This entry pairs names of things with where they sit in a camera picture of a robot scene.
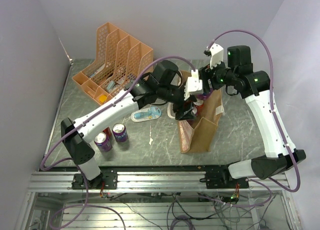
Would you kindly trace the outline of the red cola can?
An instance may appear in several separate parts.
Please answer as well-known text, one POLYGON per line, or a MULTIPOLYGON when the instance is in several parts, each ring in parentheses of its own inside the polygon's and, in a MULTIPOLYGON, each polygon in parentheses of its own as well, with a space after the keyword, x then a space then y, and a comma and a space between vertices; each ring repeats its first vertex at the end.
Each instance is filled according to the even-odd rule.
POLYGON ((198 99, 196 102, 194 102, 194 107, 196 108, 196 114, 199 115, 204 107, 204 101, 198 99))
POLYGON ((109 127, 105 128, 103 132, 110 138, 112 136, 112 131, 109 127))

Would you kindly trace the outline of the burlap canvas tote bag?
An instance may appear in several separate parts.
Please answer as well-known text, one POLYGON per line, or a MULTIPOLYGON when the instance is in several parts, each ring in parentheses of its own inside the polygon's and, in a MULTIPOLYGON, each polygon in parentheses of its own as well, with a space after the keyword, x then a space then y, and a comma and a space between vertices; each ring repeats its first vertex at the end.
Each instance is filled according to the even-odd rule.
POLYGON ((196 119, 189 124, 186 120, 178 120, 177 129, 182 154, 200 154, 210 152, 210 145, 214 139, 218 123, 224 113, 222 91, 214 90, 204 100, 196 119))

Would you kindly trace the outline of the purple fanta can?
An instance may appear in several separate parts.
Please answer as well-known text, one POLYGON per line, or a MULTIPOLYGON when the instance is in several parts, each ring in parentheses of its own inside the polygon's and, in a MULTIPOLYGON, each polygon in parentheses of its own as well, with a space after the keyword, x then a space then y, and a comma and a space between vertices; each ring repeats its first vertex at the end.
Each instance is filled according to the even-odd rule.
POLYGON ((210 96, 211 96, 211 94, 213 93, 213 91, 211 90, 210 92, 208 92, 208 93, 203 93, 203 94, 198 94, 198 95, 196 95, 196 98, 198 99, 198 100, 202 100, 202 101, 205 101, 205 100, 207 100, 210 96))
POLYGON ((109 137, 104 132, 100 132, 94 138, 94 143, 97 146, 97 148, 103 153, 109 152, 112 149, 112 143, 109 137))
POLYGON ((116 123, 112 128, 112 133, 118 143, 123 143, 128 140, 127 129, 122 123, 116 123))

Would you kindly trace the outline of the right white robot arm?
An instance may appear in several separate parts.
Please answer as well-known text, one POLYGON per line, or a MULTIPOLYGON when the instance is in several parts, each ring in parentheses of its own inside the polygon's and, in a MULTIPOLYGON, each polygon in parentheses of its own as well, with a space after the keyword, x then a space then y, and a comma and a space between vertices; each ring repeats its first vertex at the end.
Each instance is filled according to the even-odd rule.
POLYGON ((269 75, 253 69, 250 47, 228 47, 227 62, 224 62, 224 49, 219 44, 214 43, 204 53, 210 57, 210 62, 199 71, 203 90, 233 87, 250 108, 264 145, 263 156, 230 164, 228 171, 220 176, 221 184, 231 188, 244 177, 264 180, 305 160, 305 151, 296 148, 284 127, 270 91, 269 75))

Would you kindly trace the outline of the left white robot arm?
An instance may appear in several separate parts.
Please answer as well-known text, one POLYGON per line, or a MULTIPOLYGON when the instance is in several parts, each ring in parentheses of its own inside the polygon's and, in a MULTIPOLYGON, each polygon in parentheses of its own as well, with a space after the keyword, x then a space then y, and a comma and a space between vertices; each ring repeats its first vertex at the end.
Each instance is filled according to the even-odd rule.
POLYGON ((177 120, 191 120, 195 117, 192 113, 195 91, 203 89, 199 71, 192 69, 187 80, 181 79, 179 85, 173 85, 175 76, 183 77, 173 62, 160 58, 150 63, 149 67, 155 69, 152 72, 144 69, 136 80, 125 85, 107 103, 80 118, 66 118, 61 122, 62 143, 80 170, 72 183, 73 189, 98 189, 102 186, 113 188, 113 180, 100 169, 90 143, 114 121, 158 99, 173 104, 177 120))

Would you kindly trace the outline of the blue correction tape package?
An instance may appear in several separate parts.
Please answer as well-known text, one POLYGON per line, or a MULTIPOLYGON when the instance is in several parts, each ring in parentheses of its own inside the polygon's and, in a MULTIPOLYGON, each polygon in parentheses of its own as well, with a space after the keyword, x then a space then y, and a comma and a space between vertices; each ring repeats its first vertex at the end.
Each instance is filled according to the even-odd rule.
POLYGON ((133 112, 130 118, 135 123, 146 122, 156 120, 162 116, 162 111, 157 106, 151 106, 148 108, 140 109, 133 112))

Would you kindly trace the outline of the orange plastic file organizer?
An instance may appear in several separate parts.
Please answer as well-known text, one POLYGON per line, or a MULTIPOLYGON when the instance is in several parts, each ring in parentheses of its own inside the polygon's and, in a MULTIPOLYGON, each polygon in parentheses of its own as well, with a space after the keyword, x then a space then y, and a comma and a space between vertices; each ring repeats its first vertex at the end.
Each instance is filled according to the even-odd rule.
POLYGON ((151 47, 107 22, 96 30, 95 60, 72 80, 101 106, 135 80, 153 60, 151 47))

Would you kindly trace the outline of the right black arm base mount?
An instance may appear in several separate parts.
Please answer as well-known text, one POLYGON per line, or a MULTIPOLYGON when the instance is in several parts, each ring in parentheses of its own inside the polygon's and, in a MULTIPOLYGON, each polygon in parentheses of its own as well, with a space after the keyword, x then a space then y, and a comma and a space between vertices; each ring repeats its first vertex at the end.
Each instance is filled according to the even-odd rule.
POLYGON ((199 179, 207 189, 248 189, 249 182, 245 177, 235 179, 231 176, 228 165, 205 165, 204 177, 199 179))

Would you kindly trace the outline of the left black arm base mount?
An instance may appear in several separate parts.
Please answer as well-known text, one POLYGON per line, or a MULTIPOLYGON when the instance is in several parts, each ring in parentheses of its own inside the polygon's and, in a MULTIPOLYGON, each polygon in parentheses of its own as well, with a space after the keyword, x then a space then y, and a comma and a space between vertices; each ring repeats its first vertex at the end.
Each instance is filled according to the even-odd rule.
MULTIPOLYGON (((112 171, 102 171, 93 180, 87 181, 87 186, 89 190, 115 190, 118 184, 118 174, 112 171)), ((85 190, 85 179, 82 174, 77 173, 73 176, 71 183, 72 190, 85 190)))

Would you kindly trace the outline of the aluminium frame rail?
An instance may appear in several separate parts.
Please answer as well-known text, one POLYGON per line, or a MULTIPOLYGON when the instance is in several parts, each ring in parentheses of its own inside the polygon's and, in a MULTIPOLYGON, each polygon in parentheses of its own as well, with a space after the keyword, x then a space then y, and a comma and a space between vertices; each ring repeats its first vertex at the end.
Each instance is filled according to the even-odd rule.
MULTIPOLYGON (((76 193, 72 189, 75 172, 35 172, 31 175, 29 192, 76 193)), ((119 172, 117 188, 109 193, 151 192, 208 192, 206 184, 200 182, 204 172, 119 172)))

